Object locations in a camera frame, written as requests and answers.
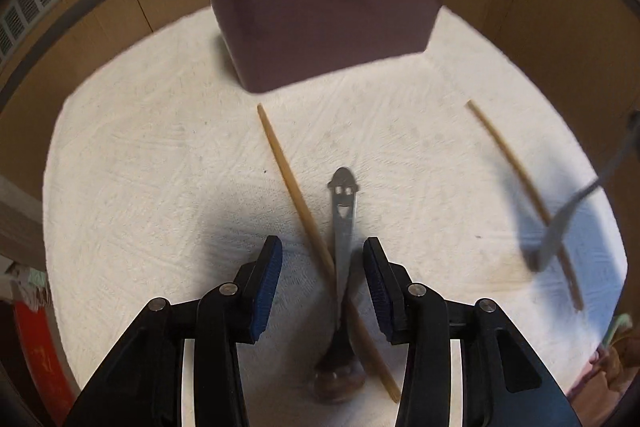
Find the white table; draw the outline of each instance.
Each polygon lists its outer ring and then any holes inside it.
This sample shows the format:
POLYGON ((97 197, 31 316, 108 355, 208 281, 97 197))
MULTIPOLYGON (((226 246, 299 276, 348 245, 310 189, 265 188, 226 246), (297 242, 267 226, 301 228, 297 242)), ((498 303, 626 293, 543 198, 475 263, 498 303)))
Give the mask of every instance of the white table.
MULTIPOLYGON (((195 13, 105 65, 60 114, 44 229, 56 316, 80 386, 149 299, 201 297, 274 233, 285 256, 268 329, 255 346, 239 346, 252 426, 394 423, 397 406, 377 380, 345 406, 309 396, 333 306, 258 102, 322 231, 330 229, 326 183, 349 166, 361 187, 358 241, 377 235, 390 260, 446 299, 495 299, 560 386, 571 386, 606 330, 626 257, 600 191, 565 240, 585 311, 574 311, 558 261, 542 274, 527 270, 521 248, 535 247, 543 226, 465 102, 472 98, 504 134, 552 212, 594 172, 522 72, 447 9, 423 54, 263 95, 236 83, 219 42, 212 12, 195 13)), ((401 385, 406 349, 384 341, 366 286, 358 300, 401 385)), ((459 425, 460 369, 452 371, 452 425, 459 425)), ((190 359, 184 378, 189 426, 190 359)))

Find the maroon box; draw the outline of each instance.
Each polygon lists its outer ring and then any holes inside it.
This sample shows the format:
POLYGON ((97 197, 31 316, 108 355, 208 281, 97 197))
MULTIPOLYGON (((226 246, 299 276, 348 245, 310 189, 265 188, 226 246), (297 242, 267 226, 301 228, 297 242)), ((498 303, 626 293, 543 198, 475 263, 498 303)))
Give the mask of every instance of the maroon box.
POLYGON ((211 0, 241 84, 265 92, 422 52, 442 0, 211 0))

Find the wooden chopstick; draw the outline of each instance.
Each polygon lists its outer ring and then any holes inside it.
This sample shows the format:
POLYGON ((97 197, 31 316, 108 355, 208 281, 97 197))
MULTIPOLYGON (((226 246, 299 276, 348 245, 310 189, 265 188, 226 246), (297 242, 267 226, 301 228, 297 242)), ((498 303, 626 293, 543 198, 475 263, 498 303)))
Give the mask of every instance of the wooden chopstick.
MULTIPOLYGON (((314 220, 309 207, 306 206, 305 198, 300 191, 296 177, 293 175, 293 172, 289 167, 289 163, 285 158, 282 147, 280 147, 280 142, 278 142, 278 138, 273 131, 273 127, 271 126, 267 113, 264 111, 261 103, 258 104, 258 116, 262 122, 264 133, 266 134, 269 145, 271 146, 271 150, 273 151, 273 156, 278 164, 280 173, 282 174, 284 184, 287 186, 291 200, 293 201, 298 215, 300 216, 302 226, 311 241, 313 250, 316 252, 316 255, 322 264, 322 271, 324 272, 326 282, 329 287, 333 288, 335 285, 334 259, 329 253, 329 249, 327 248, 324 239, 322 239, 322 236, 320 235, 320 231, 318 230, 318 226, 316 225, 316 221, 314 220)), ((349 298, 347 298, 346 309, 351 319, 351 325, 354 331, 354 340, 358 343, 358 347, 363 354, 365 354, 369 359, 367 362, 369 362, 370 367, 375 370, 378 378, 380 378, 380 382, 382 382, 382 385, 389 393, 391 400, 395 403, 399 403, 401 396, 400 389, 398 388, 394 377, 391 375, 389 368, 386 367, 385 361, 376 349, 369 331, 367 331, 367 327, 358 313, 358 309, 349 298)))
MULTIPOLYGON (((542 198, 540 197, 540 193, 535 188, 533 182, 531 181, 530 176, 527 174, 527 171, 524 169, 524 166, 519 162, 516 156, 513 154, 507 142, 505 142, 504 138, 500 134, 500 132, 494 127, 494 125, 489 121, 489 119, 484 115, 484 113, 480 110, 480 108, 474 103, 473 100, 469 100, 466 102, 466 107, 471 110, 471 112, 478 118, 479 122, 486 129, 486 131, 491 135, 494 139, 495 144, 498 146, 498 149, 502 152, 504 158, 508 161, 511 168, 516 173, 516 176, 520 180, 522 187, 526 195, 529 197, 529 201, 533 204, 538 216, 545 223, 546 226, 551 222, 551 214, 546 209, 546 206, 542 202, 542 198)), ((558 251, 558 261, 560 261, 560 266, 562 267, 562 272, 564 272, 564 277, 569 285, 569 293, 571 293, 571 299, 574 303, 574 307, 577 311, 582 311, 584 309, 584 300, 582 299, 582 293, 580 292, 580 286, 578 286, 578 279, 575 275, 574 267, 571 264, 571 260, 569 259, 569 255, 566 253, 564 249, 564 245, 561 246, 558 251)))

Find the textured white surface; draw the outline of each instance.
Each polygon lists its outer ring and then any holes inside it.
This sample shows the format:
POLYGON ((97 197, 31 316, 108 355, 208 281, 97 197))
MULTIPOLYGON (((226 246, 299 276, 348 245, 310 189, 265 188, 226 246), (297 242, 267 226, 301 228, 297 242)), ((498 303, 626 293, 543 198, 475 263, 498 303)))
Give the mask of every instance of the textured white surface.
MULTIPOLYGON (((264 95, 239 87, 219 42, 209 9, 180 20, 93 74, 58 118, 44 184, 47 269, 80 386, 149 299, 201 297, 275 233, 285 256, 268 329, 239 346, 252 426, 395 422, 397 406, 376 380, 349 405, 309 398, 333 307, 262 132, 262 102, 324 233, 326 183, 349 166, 361 187, 358 241, 377 235, 390 260, 446 299, 494 298, 567 390, 605 332, 626 257, 599 191, 565 240, 585 311, 574 311, 558 261, 527 270, 521 247, 540 241, 542 224, 466 100, 502 131, 552 212, 594 172, 522 73, 446 9, 423 54, 264 95)), ((358 300, 401 383, 406 349, 385 343, 365 286, 358 300)), ((188 359, 185 369, 189 426, 188 359)), ((459 384, 458 368, 452 425, 459 384)))

